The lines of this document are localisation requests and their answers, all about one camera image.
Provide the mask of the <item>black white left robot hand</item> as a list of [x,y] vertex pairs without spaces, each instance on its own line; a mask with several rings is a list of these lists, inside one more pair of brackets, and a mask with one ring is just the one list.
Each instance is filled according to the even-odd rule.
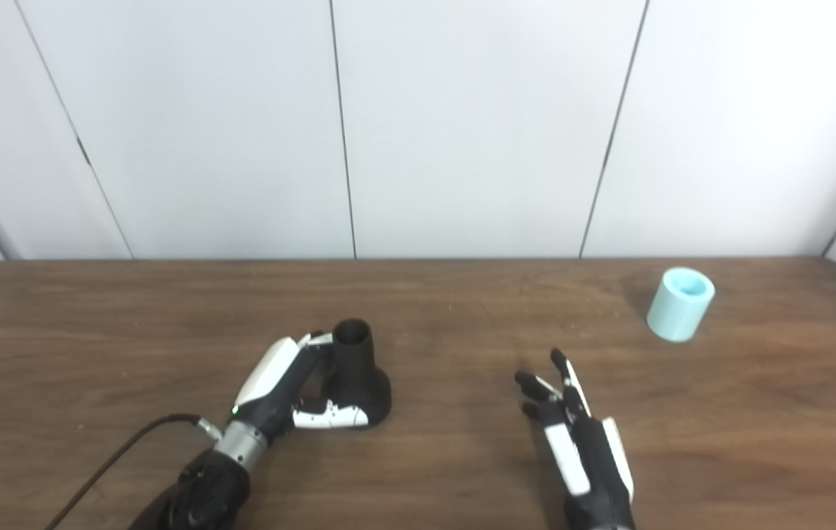
[[301,429],[367,428],[370,420],[360,406],[337,399],[303,399],[301,389],[320,364],[333,358],[333,335],[314,332],[294,340],[277,340],[264,353],[234,400],[232,419],[249,426],[272,444]]

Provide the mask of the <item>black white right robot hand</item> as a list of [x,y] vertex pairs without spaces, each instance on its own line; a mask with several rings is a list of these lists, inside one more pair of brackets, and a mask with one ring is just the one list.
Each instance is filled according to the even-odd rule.
[[522,370],[514,379],[527,399],[522,412],[539,423],[562,477],[568,527],[636,529],[634,480],[616,419],[593,415],[562,350],[550,349],[550,362],[562,377],[559,389]]

